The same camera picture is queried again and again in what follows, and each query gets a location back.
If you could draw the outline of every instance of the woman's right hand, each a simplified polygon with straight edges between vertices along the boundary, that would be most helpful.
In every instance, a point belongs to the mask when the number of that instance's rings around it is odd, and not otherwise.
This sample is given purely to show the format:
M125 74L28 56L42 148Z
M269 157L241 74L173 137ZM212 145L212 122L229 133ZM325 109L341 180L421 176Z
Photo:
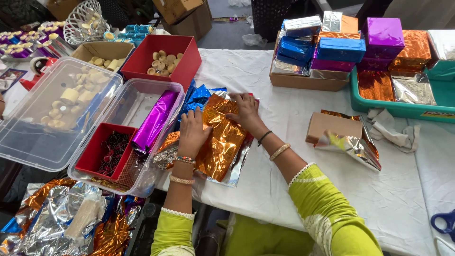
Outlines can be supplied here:
M260 139L269 131L267 126L258 115L259 103L248 93L230 94L238 106L238 114L228 113L226 117L240 124L249 131L256 139Z

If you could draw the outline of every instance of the red container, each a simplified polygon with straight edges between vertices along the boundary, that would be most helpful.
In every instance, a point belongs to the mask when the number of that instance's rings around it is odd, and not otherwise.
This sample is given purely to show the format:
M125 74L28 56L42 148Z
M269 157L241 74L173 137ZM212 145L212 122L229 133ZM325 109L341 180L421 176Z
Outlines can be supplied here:
M101 148L101 143L109 137L114 131L119 133L127 133L133 134L126 146L125 151L121 155L120 161L118 162L117 167L115 168L112 176L106 176L98 173L97 171L100 168L101 160L104 156L108 154L107 149ZM92 138L90 138L89 143L87 144L86 149L81 155L81 158L76 163L75 168L87 173L90 173L93 176L98 178L106 179L106 180L116 180L123 170L125 163L127 162L128 158L130 157L131 151L133 148L131 147L131 140L133 139L134 135L137 132L137 128L117 125L112 123L100 123L100 125L96 128L95 132L93 133Z
M179 64L169 77L147 74L147 70L152 67L153 53L160 50L165 51L168 55L173 54L175 56L177 56L178 53L183 53L183 57ZM183 90L187 92L191 80L194 78L201 62L201 55L197 49L194 37L147 35L123 65L121 72L126 79L142 78L164 82L176 82L181 84Z

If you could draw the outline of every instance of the brown cardboard box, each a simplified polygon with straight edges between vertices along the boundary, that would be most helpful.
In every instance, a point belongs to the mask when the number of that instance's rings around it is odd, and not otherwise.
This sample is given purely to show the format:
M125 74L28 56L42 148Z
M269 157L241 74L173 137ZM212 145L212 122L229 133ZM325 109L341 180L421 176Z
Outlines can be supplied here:
M70 13L78 5L77 0L63 0L56 3L56 0L50 0L46 7L58 21L68 19Z
M275 51L277 50L277 45L278 36L277 41L275 42ZM341 81L310 78L304 76L272 74L272 65L270 65L270 72L268 76L270 77L270 82L272 82L273 86L332 92L341 90L349 82L349 79L347 81Z
M168 24L175 24L188 16L193 9L202 5L202 2L203 0L153 0Z
M81 44L71 57L87 62L94 56L105 60L118 60L126 58L133 48L133 43L88 42Z
M362 122L314 112L308 125L306 142L317 144L326 130L341 136L362 137Z
M196 41L212 29L212 13L208 1L196 8L190 15L174 25L162 22L164 29L177 36L193 36Z

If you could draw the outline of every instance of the clear plastic container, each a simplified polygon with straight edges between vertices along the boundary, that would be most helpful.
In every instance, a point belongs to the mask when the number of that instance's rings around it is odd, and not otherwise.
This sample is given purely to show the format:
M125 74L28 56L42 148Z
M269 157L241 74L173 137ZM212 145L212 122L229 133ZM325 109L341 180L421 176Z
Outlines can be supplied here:
M0 156L57 172L68 166L93 124L120 91L123 80L118 74L72 57L60 58L43 71L11 118L0 125ZM88 72L93 76L82 81L79 92L74 90L81 84L81 75L77 74ZM58 111L51 114L54 107Z
M140 170L134 185L130 189L120 189L120 187L115 188L115 186L113 186L110 182L99 183L92 181L89 175L74 168L76 162L87 146L91 135L79 147L74 159L71 161L70 166L68 167L69 177L85 183L93 184L119 195L148 197L152 194L155 181L160 179L163 171L151 164L151 161L167 134L173 129L173 124L175 123L185 98L183 87L179 83L173 82L161 82L139 78L130 79L125 83L122 91L118 93L118 97L112 102L111 106L100 120L100 123L113 123L139 128L149 114L153 105L155 105L165 90L179 92L179 94L174 106L172 107L171 114L166 120L164 129L158 135L157 140L153 145L142 169Z

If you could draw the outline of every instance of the blue scissors handle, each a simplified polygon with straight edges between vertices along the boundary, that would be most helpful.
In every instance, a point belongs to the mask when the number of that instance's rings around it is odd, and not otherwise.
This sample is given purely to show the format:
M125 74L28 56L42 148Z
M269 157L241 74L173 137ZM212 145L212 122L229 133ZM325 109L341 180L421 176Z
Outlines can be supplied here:
M442 218L445 220L447 227L445 229L440 229L436 226L436 218ZM438 213L433 215L430 220L431 225L433 226L436 231L438 231L441 234L449 234L450 237L452 238L452 241L455 242L455 231L453 230L453 226L455 223L455 210L453 210L450 213Z

